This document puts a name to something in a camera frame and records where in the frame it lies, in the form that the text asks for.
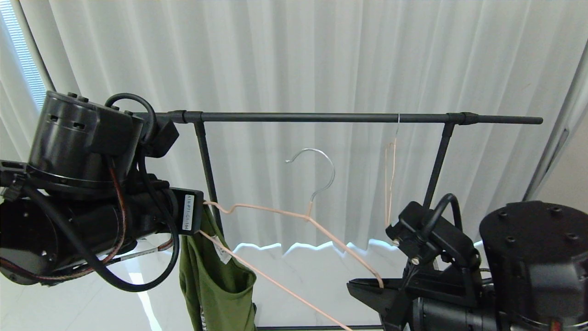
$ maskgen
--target white care label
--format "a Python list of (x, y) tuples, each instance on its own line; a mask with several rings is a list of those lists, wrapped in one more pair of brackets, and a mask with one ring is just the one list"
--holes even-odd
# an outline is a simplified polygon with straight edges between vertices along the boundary
[[(214, 237), (212, 237), (212, 238), (213, 238), (214, 240), (218, 241), (218, 242), (221, 242), (221, 241), (219, 240), (219, 237), (218, 237), (218, 236), (214, 236)], [(229, 263), (229, 261), (230, 261), (230, 258), (231, 258), (232, 256), (231, 256), (229, 253), (227, 253), (227, 252), (225, 252), (224, 250), (222, 250), (222, 248), (219, 248), (217, 245), (214, 245), (214, 246), (215, 246), (216, 254), (219, 256), (219, 259), (220, 259), (220, 261), (221, 261), (222, 263), (225, 263), (225, 264)]]
[(192, 215), (194, 213), (194, 196), (186, 194), (184, 197), (184, 215), (182, 219), (182, 230), (192, 229)]

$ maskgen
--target black metal rod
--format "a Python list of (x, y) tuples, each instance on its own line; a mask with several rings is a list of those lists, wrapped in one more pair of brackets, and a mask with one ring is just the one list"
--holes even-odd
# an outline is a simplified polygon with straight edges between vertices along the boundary
[(439, 174), (441, 173), (441, 167), (443, 167), (443, 160), (445, 160), (445, 154), (447, 153), (447, 147), (449, 146), (449, 140), (453, 134), (453, 128), (455, 124), (445, 124), (443, 127), (443, 133), (441, 134), (441, 142), (439, 143), (439, 149), (437, 150), (437, 157), (433, 165), (433, 171), (431, 171), (431, 177), (429, 179), (429, 186), (427, 186), (427, 193), (425, 194), (425, 202), (423, 206), (429, 208), (431, 201), (433, 201), (433, 194), (437, 187), (437, 181), (439, 180)]
[(170, 114), (179, 123), (196, 122), (334, 122), (334, 123), (506, 123), (541, 124), (541, 117), (488, 116), (471, 113), (450, 114), (368, 114), (368, 113), (319, 113), (319, 112), (200, 112), (185, 111)]
[[(208, 143), (206, 142), (206, 130), (203, 122), (194, 123), (196, 130), (196, 138), (198, 139), (198, 146), (200, 146), (200, 157), (202, 165), (204, 166), (204, 176), (206, 177), (206, 186), (208, 186), (208, 195), (211, 201), (218, 202), (216, 196), (215, 180), (212, 176), (211, 156), (208, 153)], [(221, 211), (215, 206), (212, 206), (212, 213), (215, 215), (216, 225), (219, 227), (220, 233), (225, 234), (222, 229)]]
[[(349, 325), (349, 328), (352, 330), (383, 330), (384, 328), (381, 325)], [(340, 326), (336, 325), (313, 325), (313, 326), (258, 326), (257, 330), (264, 331), (264, 330), (281, 330), (281, 331), (290, 331), (290, 330), (342, 330)]]

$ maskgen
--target silver metal hook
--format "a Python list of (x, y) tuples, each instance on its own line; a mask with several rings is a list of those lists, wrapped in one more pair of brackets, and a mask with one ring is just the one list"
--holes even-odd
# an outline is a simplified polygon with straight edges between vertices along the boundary
[(294, 160), (298, 157), (298, 155), (304, 153), (305, 151), (317, 152), (317, 153), (320, 153), (321, 155), (323, 155), (324, 157), (326, 157), (326, 159), (331, 164), (331, 169), (333, 170), (331, 173), (331, 178), (330, 178), (329, 182), (327, 183), (327, 185), (325, 185), (323, 188), (319, 188), (314, 193), (312, 193), (312, 195), (310, 196), (310, 202), (313, 202), (315, 200), (315, 197), (317, 194), (326, 190), (327, 188), (329, 188), (331, 186), (331, 184), (333, 184), (333, 181), (335, 180), (335, 165), (333, 164), (333, 161), (331, 161), (330, 157), (327, 154), (325, 154), (325, 152), (323, 152), (321, 150), (317, 150), (316, 148), (303, 148), (298, 153), (296, 153), (290, 160), (286, 160), (286, 163), (294, 162)]

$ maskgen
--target window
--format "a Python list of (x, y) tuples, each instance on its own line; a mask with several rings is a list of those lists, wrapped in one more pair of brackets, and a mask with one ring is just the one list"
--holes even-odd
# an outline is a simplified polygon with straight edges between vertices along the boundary
[(25, 79), (29, 84), (29, 88), (31, 89), (33, 99), (35, 100), (37, 107), (41, 109), (43, 107), (43, 102), (45, 101), (45, 85), (43, 84), (43, 80), (41, 79), (41, 75), (39, 74), (39, 70), (37, 70), (31, 53), (26, 46), (25, 37), (22, 34), (21, 26), (18, 25), (10, 0), (0, 0), (0, 12), (2, 13), (2, 18), (4, 19), (12, 43), (14, 44), (16, 54), (21, 62), (21, 68)]

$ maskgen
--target green fabric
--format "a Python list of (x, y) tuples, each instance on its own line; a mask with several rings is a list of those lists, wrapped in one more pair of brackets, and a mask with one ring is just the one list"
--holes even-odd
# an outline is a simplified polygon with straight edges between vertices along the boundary
[[(218, 236), (228, 247), (207, 206), (201, 230), (211, 237)], [(256, 330), (251, 301), (254, 272), (233, 258), (223, 263), (215, 245), (203, 235), (182, 238), (179, 274), (195, 331)]]

